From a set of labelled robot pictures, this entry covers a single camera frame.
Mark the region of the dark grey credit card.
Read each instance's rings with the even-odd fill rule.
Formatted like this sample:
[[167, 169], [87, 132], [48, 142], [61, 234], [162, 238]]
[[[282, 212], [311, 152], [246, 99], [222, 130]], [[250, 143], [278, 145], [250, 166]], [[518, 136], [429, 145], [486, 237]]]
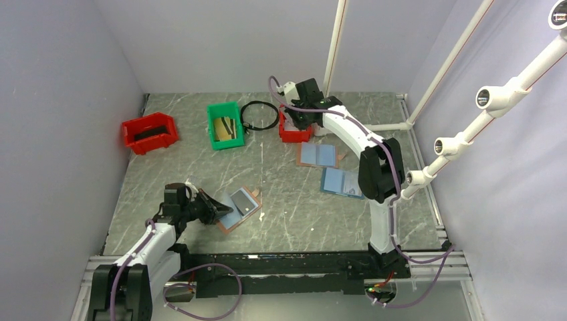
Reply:
[[253, 195], [244, 188], [234, 192], [231, 195], [231, 200], [242, 217], [252, 214], [259, 208], [259, 203], [253, 198]]

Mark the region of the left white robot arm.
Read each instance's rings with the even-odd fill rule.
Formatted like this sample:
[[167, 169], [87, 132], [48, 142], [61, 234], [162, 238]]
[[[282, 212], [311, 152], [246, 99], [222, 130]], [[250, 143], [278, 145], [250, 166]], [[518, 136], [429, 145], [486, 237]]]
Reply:
[[170, 183], [142, 237], [120, 258], [98, 266], [92, 278], [88, 320], [150, 320], [154, 301], [172, 278], [192, 272], [189, 249], [178, 242], [187, 224], [212, 225], [233, 208], [192, 184]]

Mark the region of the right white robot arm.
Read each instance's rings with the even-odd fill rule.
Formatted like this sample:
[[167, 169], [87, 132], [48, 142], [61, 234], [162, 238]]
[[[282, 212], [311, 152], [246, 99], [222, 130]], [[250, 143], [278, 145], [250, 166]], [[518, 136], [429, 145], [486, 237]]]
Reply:
[[335, 134], [358, 157], [358, 187], [370, 205], [371, 236], [368, 268], [383, 278], [401, 260], [396, 235], [395, 202], [403, 179], [401, 146], [359, 122], [335, 96], [324, 96], [315, 79], [277, 86], [294, 126], [317, 124]]

